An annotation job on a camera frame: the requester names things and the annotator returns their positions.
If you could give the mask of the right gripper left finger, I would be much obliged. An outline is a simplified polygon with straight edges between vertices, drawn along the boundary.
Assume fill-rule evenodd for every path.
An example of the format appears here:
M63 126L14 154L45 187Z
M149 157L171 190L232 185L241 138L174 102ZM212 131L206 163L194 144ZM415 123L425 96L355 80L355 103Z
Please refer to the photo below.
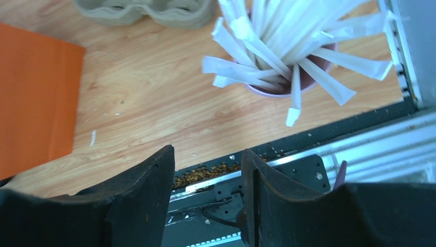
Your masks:
M1 246L161 246L175 157L164 146L75 195L1 189Z

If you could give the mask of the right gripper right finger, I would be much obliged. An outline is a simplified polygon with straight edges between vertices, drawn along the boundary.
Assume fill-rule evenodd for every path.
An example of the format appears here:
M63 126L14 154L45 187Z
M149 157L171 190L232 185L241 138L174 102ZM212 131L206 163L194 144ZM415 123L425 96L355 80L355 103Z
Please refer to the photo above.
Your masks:
M435 185L345 183L320 193L243 152L246 246L435 246Z

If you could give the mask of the orange paper bag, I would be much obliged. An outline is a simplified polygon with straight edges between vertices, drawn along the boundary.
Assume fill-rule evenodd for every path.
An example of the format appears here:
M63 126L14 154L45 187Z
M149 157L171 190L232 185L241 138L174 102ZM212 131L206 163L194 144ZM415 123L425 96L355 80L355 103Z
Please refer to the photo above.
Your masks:
M1 179L72 153L84 53L1 24Z

